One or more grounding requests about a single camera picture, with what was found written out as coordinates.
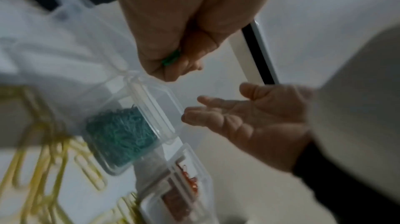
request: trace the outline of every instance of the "pile of paper clips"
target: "pile of paper clips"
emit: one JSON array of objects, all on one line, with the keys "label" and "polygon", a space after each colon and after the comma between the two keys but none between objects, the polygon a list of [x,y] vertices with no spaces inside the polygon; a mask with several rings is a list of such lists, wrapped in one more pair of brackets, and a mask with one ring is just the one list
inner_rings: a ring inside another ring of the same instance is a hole
[{"label": "pile of paper clips", "polygon": [[[92,153],[85,142],[79,141],[66,133],[63,123],[57,122],[44,100],[28,86],[0,86],[0,104],[12,99],[18,99],[24,105],[32,118],[22,133],[18,148],[0,183],[0,208],[7,204],[3,201],[7,190],[25,190],[27,196],[21,211],[12,216],[0,217],[0,223],[43,223],[43,224],[72,224],[72,221],[58,203],[58,195],[66,164],[71,153],[74,162],[82,169],[96,190],[102,191],[107,187],[107,180],[90,160]],[[41,150],[27,184],[21,182],[21,170],[27,154],[29,140],[40,133]],[[49,174],[56,173],[52,190],[46,193]],[[107,211],[91,224],[96,223],[142,223],[138,211],[138,199],[135,193],[120,198],[116,207]]]}]

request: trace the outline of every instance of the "hand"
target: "hand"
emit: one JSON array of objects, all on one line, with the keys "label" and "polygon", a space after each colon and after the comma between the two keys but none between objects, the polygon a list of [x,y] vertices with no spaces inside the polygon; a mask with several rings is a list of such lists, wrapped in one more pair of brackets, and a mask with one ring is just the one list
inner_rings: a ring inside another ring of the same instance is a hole
[{"label": "hand", "polygon": [[[266,0],[118,0],[135,37],[140,63],[164,81],[203,68],[200,59],[250,23]],[[161,61],[176,49],[181,57]]]},{"label": "hand", "polygon": [[186,108],[182,121],[208,127],[267,165],[292,171],[311,142],[305,113],[313,89],[242,83],[240,93],[249,100],[199,96],[205,106]]}]

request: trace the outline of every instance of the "plastic container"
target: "plastic container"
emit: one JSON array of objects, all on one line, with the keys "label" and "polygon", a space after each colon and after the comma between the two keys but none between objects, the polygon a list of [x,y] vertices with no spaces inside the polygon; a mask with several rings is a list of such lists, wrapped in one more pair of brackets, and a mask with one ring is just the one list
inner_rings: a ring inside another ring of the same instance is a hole
[{"label": "plastic container", "polygon": [[[88,0],[59,1],[8,51],[70,132],[82,134],[103,167],[120,174],[179,135],[183,108],[163,83],[139,73],[132,37],[109,25]],[[112,152],[116,144],[130,152]]]},{"label": "plastic container", "polygon": [[211,177],[188,144],[146,191],[140,212],[148,224],[217,223]]}]

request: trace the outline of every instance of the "black sleeve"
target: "black sleeve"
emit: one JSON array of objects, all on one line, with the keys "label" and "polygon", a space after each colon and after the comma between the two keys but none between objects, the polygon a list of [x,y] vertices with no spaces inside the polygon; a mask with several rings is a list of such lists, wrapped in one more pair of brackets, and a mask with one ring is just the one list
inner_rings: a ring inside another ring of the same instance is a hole
[{"label": "black sleeve", "polygon": [[313,190],[338,223],[400,223],[399,205],[340,170],[314,143],[300,155],[293,174]]}]

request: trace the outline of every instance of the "open palm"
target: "open palm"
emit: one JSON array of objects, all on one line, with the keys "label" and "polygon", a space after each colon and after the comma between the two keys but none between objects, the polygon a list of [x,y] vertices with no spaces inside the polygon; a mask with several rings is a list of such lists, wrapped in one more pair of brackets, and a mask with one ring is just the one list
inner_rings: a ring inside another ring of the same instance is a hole
[{"label": "open palm", "polygon": [[310,142],[305,121],[313,90],[295,85],[240,85],[246,101],[199,96],[182,121],[205,126],[243,151],[282,171],[291,171]]}]

